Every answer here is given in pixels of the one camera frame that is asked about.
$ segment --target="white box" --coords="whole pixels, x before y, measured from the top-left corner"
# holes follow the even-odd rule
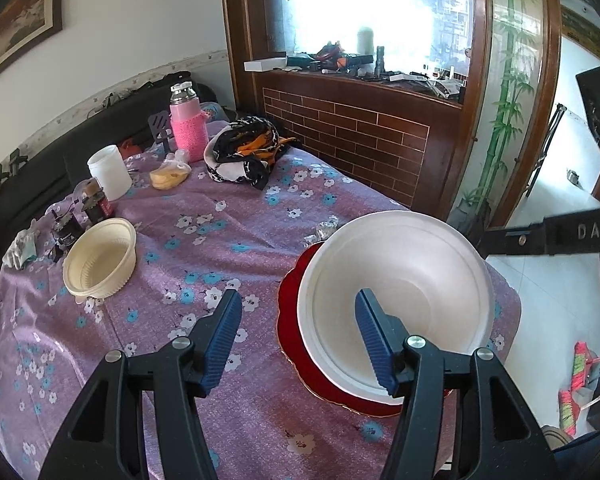
[[[286,57],[269,57],[244,62],[245,72],[268,72],[274,68],[286,68]]]

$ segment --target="white floor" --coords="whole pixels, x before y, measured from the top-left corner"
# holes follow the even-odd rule
[[[600,207],[589,193],[570,184],[560,164],[548,157],[529,198],[523,198],[509,226],[545,216]],[[487,260],[522,301],[522,319],[506,369],[540,426],[559,427],[558,390],[571,381],[573,347],[582,340],[600,355],[600,257],[490,256]],[[587,433],[586,413],[578,435]]]

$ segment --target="crumpled plastic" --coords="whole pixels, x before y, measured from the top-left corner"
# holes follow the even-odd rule
[[[149,173],[151,185],[155,189],[167,190],[183,183],[191,173],[188,161],[189,152],[187,150],[177,150],[175,153],[167,153],[167,157],[160,165],[160,168]]]
[[[35,261],[38,257],[36,253],[36,220],[31,221],[29,229],[20,231],[7,252],[2,257],[2,262],[9,268],[22,270],[28,263]]]
[[[340,219],[336,215],[331,215],[326,222],[320,222],[315,227],[315,233],[304,237],[304,246],[310,247],[313,244],[328,240],[337,230]]]

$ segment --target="purple tablecloth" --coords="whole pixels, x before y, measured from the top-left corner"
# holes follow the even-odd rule
[[[276,297],[302,238],[318,222],[402,207],[295,148],[262,192],[213,182],[202,162],[179,187],[160,192],[148,177],[159,162],[151,153],[129,159],[139,171],[116,201],[117,215],[138,231],[138,263],[122,291],[80,305],[62,283],[62,261],[39,258],[24,271],[2,269],[0,443],[8,460],[24,479],[37,478],[62,420],[107,351],[152,352],[188,333],[226,288],[236,288],[244,311],[232,354],[220,385],[198,403],[219,478],[378,478],[396,418],[357,415],[305,389],[276,340]],[[51,222],[47,214],[38,223],[38,254],[50,247]],[[504,359],[520,299],[490,273],[497,299],[490,345]],[[149,468],[162,478],[147,394],[142,408]],[[452,411],[445,411],[441,460],[451,453]]]

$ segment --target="picture frame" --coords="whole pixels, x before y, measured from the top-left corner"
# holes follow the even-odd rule
[[[0,12],[0,74],[60,30],[61,0],[9,0]]]
[[[600,59],[600,28],[562,6],[562,35]]]

